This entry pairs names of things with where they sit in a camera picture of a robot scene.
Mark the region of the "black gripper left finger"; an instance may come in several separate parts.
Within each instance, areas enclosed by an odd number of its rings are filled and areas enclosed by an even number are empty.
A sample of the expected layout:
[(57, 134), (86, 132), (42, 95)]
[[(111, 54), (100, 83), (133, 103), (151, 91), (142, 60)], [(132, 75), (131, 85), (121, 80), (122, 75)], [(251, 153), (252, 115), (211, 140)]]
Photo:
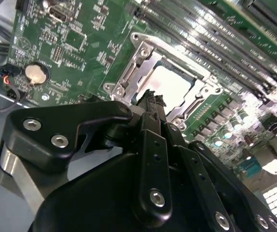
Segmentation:
[(131, 108), (90, 101), (13, 111), (3, 129), (0, 167), (37, 214), (54, 190), (118, 155), (156, 154), (168, 163), (164, 107), (163, 97), (147, 90)]

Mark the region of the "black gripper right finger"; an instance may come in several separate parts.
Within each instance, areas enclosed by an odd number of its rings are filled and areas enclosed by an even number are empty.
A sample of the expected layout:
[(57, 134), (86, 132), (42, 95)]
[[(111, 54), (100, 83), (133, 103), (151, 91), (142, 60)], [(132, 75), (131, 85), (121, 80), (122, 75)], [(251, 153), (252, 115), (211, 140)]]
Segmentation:
[(180, 130), (164, 121), (169, 161), (186, 182), (183, 201), (200, 232), (277, 232), (277, 217), (203, 143), (187, 144)]

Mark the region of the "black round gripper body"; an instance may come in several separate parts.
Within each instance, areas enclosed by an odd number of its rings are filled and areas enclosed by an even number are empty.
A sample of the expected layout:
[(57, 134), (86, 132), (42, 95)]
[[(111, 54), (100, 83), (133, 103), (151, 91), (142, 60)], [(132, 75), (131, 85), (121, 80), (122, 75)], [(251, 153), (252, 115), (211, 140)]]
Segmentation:
[(205, 232), (190, 181), (156, 154), (118, 155), (54, 190), (34, 232)]

